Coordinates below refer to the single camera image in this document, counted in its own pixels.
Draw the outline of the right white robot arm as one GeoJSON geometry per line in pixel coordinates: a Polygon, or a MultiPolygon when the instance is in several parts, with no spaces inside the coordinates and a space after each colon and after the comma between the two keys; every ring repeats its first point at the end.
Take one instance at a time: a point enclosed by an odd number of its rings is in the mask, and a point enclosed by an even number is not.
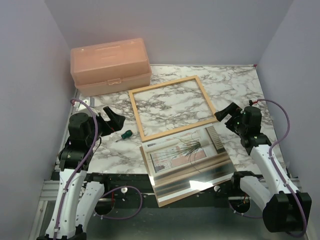
{"type": "Polygon", "coordinates": [[[296,187],[273,154],[277,143],[271,143],[261,131],[261,110],[252,100],[245,108],[232,102],[214,115],[219,122],[230,115],[225,126],[240,137],[241,145],[257,164],[266,183],[262,185],[251,171],[236,171],[230,191],[236,196],[246,193],[251,197],[262,211],[269,232],[302,237],[307,231],[312,199],[296,187]]]}

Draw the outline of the light wooden picture frame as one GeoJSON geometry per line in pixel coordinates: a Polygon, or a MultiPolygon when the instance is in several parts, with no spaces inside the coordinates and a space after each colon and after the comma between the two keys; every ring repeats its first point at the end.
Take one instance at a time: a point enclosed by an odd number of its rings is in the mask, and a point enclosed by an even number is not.
{"type": "Polygon", "coordinates": [[[216,109],[198,76],[128,92],[142,142],[217,122],[216,109]]]}

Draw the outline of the plant photo with backing board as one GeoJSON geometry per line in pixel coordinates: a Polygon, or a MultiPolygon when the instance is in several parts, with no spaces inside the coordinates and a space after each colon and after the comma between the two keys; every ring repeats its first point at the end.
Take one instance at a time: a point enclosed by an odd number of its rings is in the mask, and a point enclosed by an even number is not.
{"type": "Polygon", "coordinates": [[[146,141],[140,152],[159,207],[224,183],[236,170],[212,123],[146,141]]]}

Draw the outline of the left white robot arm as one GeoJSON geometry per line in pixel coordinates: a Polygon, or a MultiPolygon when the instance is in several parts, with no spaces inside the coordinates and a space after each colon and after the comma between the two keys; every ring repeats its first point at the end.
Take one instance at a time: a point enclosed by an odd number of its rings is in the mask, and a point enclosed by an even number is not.
{"type": "Polygon", "coordinates": [[[40,240],[85,240],[87,226],[100,198],[107,197],[111,185],[105,176],[88,173],[98,139],[120,131],[125,117],[108,106],[104,112],[78,112],[69,118],[69,137],[58,155],[59,185],[50,223],[40,240]]]}

